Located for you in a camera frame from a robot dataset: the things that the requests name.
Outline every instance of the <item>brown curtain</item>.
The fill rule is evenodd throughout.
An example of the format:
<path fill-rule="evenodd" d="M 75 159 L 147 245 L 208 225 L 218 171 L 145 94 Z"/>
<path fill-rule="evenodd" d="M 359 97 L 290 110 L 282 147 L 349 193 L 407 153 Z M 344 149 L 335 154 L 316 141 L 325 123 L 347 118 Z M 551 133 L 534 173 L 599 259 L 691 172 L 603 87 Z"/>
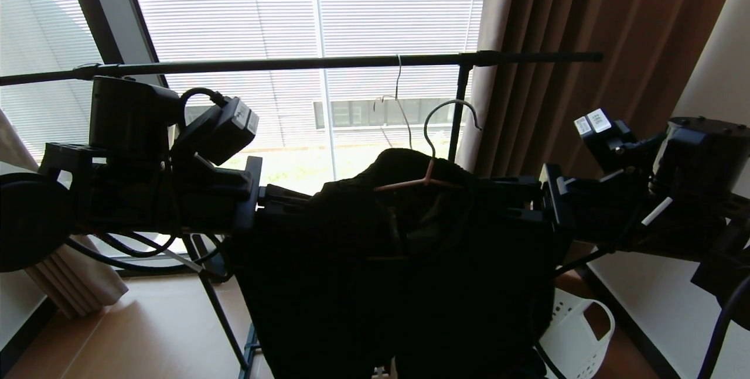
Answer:
<path fill-rule="evenodd" d="M 36 161 L 11 123 L 0 110 L 0 174 L 20 170 L 36 171 Z M 96 251 L 86 235 L 74 240 Z M 62 246 L 26 273 L 67 317 L 84 316 L 120 299 L 128 287 L 117 272 L 101 262 Z"/>
<path fill-rule="evenodd" d="M 602 51 L 599 63 L 475 69 L 458 163 L 479 176 L 598 176 L 573 120 L 602 107 L 639 138 L 661 131 L 724 0 L 484 0 L 480 50 Z"/>

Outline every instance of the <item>wall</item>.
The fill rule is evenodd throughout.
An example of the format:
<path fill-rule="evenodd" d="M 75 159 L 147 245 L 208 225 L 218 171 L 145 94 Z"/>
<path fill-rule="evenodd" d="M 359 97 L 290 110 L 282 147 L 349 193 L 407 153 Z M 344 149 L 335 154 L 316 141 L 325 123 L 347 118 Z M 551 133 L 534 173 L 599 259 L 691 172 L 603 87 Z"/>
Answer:
<path fill-rule="evenodd" d="M 26 272 L 0 274 L 0 349 L 41 304 L 45 294 Z"/>
<path fill-rule="evenodd" d="M 727 0 L 673 115 L 705 115 L 750 125 L 750 5 Z M 750 197 L 750 165 L 734 190 Z M 592 270 L 681 377 L 694 378 L 720 307 L 690 283 L 693 262 L 613 254 Z M 750 332 L 732 324 L 713 377 L 750 377 Z"/>

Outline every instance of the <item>clothing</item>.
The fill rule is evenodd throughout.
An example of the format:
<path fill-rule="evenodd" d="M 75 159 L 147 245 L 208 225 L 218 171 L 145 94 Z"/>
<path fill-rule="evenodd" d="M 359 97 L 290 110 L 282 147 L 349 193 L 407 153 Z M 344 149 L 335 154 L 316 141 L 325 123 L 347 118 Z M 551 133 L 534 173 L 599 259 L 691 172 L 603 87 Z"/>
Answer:
<path fill-rule="evenodd" d="M 276 379 L 492 377 L 551 319 L 554 257 L 499 216 L 497 191 L 446 160 L 461 186 L 374 188 L 424 176 L 429 157 L 388 149 L 353 179 L 296 203 L 267 203 L 231 264 Z M 530 307 L 536 299 L 530 333 Z"/>

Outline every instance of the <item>white plastic basket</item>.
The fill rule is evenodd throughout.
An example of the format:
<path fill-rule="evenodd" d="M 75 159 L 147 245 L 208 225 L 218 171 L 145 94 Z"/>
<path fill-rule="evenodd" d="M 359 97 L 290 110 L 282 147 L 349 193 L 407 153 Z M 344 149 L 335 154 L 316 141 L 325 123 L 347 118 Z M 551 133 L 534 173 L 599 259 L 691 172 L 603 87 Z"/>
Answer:
<path fill-rule="evenodd" d="M 610 320 L 609 331 L 599 340 L 584 317 L 592 304 L 602 307 Z M 602 366 L 613 333 L 614 317 L 602 302 L 555 289 L 552 323 L 539 343 L 567 379 L 589 379 Z M 557 378 L 549 367 L 547 377 Z"/>

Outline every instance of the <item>tile floor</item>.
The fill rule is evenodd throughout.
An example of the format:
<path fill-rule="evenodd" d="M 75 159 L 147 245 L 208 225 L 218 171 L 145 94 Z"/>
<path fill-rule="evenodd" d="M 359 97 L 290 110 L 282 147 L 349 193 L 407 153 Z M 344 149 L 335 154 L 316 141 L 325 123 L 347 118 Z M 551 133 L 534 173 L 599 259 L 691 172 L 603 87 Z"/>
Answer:
<path fill-rule="evenodd" d="M 131 290 L 112 307 L 83 319 L 54 316 L 6 376 L 7 379 L 234 379 L 238 363 L 195 276 L 131 278 Z M 560 288 L 591 292 L 576 275 Z M 219 299 L 241 343 L 250 316 L 235 281 L 217 286 Z M 252 379 L 272 379 L 263 356 Z M 617 330 L 597 379 L 658 376 L 628 337 Z"/>

